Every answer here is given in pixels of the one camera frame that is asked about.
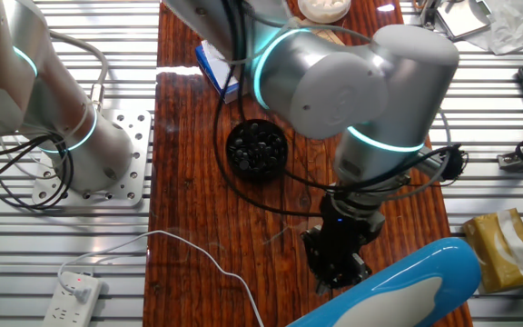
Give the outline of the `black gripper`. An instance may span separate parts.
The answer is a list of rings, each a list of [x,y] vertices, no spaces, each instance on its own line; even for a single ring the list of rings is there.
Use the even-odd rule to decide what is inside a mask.
[[[356,285],[372,275],[359,251],[380,235],[385,216],[379,208],[379,204],[352,206],[333,193],[322,197],[322,224],[301,234],[309,268],[318,280],[318,295]]]

